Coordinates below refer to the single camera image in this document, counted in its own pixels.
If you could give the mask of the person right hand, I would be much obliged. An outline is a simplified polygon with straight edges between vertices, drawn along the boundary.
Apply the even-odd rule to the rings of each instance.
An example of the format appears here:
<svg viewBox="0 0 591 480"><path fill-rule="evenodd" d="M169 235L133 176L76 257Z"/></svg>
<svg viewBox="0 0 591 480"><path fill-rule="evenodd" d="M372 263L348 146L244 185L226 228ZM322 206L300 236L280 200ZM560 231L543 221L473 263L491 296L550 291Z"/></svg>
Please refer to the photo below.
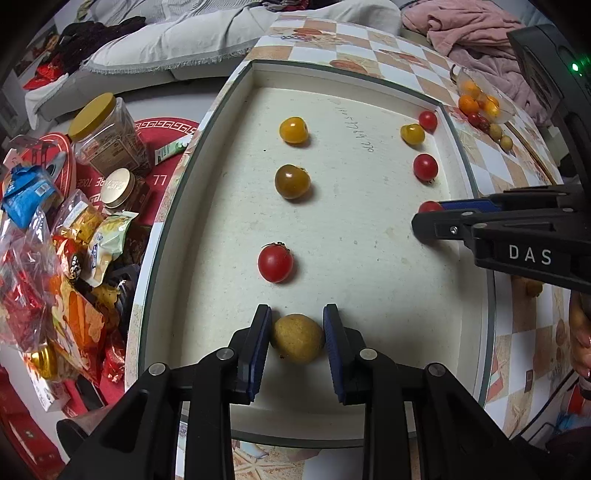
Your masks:
<svg viewBox="0 0 591 480"><path fill-rule="evenodd" d="M590 379L590 320L582 308L579 292L572 291L569 304L571 364L584 379Z"/></svg>

